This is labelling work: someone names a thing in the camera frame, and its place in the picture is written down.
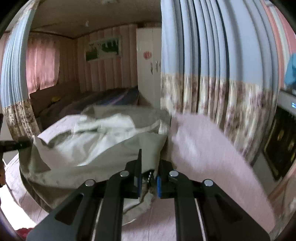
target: white wardrobe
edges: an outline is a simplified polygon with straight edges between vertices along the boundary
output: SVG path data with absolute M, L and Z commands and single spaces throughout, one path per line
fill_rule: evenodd
M 160 108 L 161 28 L 137 29 L 140 105 Z

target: blue and floral curtain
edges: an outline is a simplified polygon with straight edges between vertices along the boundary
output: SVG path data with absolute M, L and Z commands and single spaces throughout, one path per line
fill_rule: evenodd
M 1 103 L 14 140 L 40 133 L 30 103 L 26 81 L 26 50 L 39 0 L 30 0 L 12 29 L 5 46 L 1 72 Z
M 162 0 L 161 108 L 207 115 L 251 162 L 278 96 L 278 57 L 260 0 Z

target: pink striped wall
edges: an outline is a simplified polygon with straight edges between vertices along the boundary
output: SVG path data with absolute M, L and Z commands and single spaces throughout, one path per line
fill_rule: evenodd
M 281 45 L 281 39 L 280 39 L 279 31 L 278 31 L 276 22 L 274 20 L 274 17 L 272 16 L 272 13 L 269 7 L 265 5 L 264 0 L 261 0 L 261 2 L 268 16 L 269 22 L 272 27 L 272 31 L 274 33 L 274 38 L 276 41 L 276 50 L 277 50 L 278 63 L 279 63 L 279 89 L 280 89 L 281 87 L 284 86 L 284 76 L 285 76 L 283 48 Z
M 78 77 L 81 92 L 133 87 L 138 84 L 136 24 L 93 32 L 77 39 Z M 106 37 L 122 36 L 122 56 L 92 62 L 85 61 L 85 45 Z
M 295 33 L 292 27 L 290 26 L 290 24 L 288 23 L 288 21 L 286 20 L 286 18 L 283 16 L 283 14 L 278 9 L 276 9 L 276 12 L 281 20 L 281 24 L 283 25 L 283 29 L 285 32 L 285 36 L 286 36 L 287 44 L 289 48 L 289 54 L 291 55 L 293 53 L 296 53 Z
M 60 54 L 58 83 L 78 81 L 77 39 L 59 38 Z

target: bed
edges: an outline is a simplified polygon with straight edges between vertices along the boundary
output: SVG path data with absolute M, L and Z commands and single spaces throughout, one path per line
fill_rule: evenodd
M 76 81 L 57 84 L 30 94 L 40 131 L 67 115 L 80 114 L 88 105 L 136 105 L 138 98 L 137 86 L 81 93 Z
M 68 115 L 39 136 L 47 142 L 57 133 L 72 129 L 78 118 L 79 115 Z M 171 157 L 177 170 L 192 180 L 213 179 L 267 232 L 273 229 L 272 207 L 252 168 L 207 117 L 174 116 L 168 143 L 168 158 Z M 18 156 L 7 165 L 6 174 L 10 193 L 2 195 L 12 195 L 30 219 L 39 223 L 47 213 L 22 184 Z M 156 199 L 152 208 L 123 227 L 122 240 L 176 240 L 175 230 L 174 201 Z

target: pink cloth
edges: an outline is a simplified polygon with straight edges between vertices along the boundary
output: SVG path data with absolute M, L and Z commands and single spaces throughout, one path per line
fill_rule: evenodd
M 196 181 L 212 179 L 267 232 L 273 229 L 272 207 L 252 168 L 208 117 L 173 117 L 169 146 L 178 171 Z M 174 201 L 157 199 L 147 213 L 123 227 L 122 240 L 176 240 Z
M 18 229 L 16 232 L 18 234 L 18 236 L 20 236 L 22 238 L 22 240 L 26 240 L 28 233 L 32 230 L 32 228 L 26 229 L 26 228 L 22 228 L 22 229 Z

